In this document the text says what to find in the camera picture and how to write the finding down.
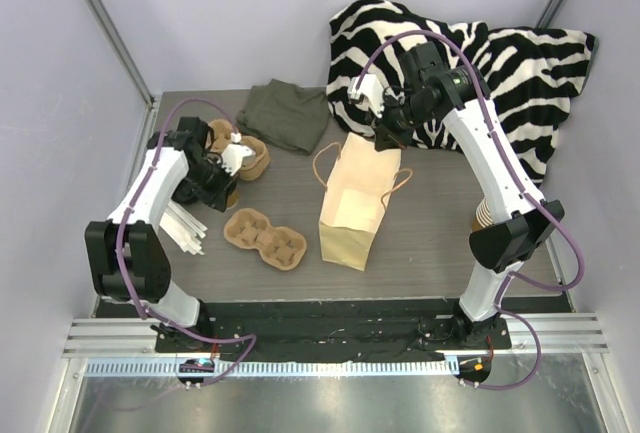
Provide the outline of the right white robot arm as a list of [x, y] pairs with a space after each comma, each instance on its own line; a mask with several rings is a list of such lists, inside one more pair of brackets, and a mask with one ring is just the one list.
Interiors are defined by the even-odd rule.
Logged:
[[469, 236], [475, 263], [445, 336], [472, 348], [496, 327], [508, 278], [546, 241], [563, 219], [564, 208], [558, 200], [547, 201], [529, 179], [501, 128], [486, 84], [467, 58], [452, 68], [428, 42], [404, 53], [400, 66], [403, 99], [393, 98], [368, 71], [354, 80], [350, 96], [369, 104], [376, 150], [405, 148], [418, 127], [438, 120], [476, 176], [491, 223]]

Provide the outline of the brown paper coffee cup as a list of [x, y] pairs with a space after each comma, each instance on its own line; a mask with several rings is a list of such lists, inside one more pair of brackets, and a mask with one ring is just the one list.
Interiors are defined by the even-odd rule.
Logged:
[[227, 197], [227, 206], [232, 207], [233, 205], [235, 205], [238, 201], [238, 197], [239, 197], [239, 190], [235, 189]]

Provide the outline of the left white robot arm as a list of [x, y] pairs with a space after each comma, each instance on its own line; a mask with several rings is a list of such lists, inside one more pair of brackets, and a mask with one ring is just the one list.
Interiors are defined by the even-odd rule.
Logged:
[[237, 132], [216, 151], [212, 134], [198, 117], [183, 117], [176, 129], [155, 133], [122, 202], [107, 219], [90, 222], [84, 234], [98, 296], [158, 319], [161, 334], [193, 352], [212, 342], [209, 313], [172, 280], [158, 230], [171, 202], [196, 200], [220, 212], [227, 209], [243, 162], [254, 152]]

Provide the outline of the separated brown pulp cup carrier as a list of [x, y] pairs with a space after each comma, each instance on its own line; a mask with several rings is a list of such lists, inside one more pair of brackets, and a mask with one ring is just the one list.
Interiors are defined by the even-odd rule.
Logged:
[[261, 212], [252, 208], [236, 211], [224, 226], [224, 238], [233, 246], [256, 250], [261, 259], [280, 271], [291, 271], [307, 251], [305, 237], [285, 227], [274, 227]]

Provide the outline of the brown paper bag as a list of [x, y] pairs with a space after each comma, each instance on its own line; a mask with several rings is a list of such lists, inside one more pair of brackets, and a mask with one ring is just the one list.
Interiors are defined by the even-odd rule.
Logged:
[[354, 133], [320, 152], [333, 147], [338, 154], [326, 179], [318, 171], [320, 156], [312, 160], [324, 188], [318, 222], [321, 256], [325, 262], [363, 271], [390, 198], [411, 180], [413, 170], [401, 166], [399, 149], [378, 152], [372, 141]]

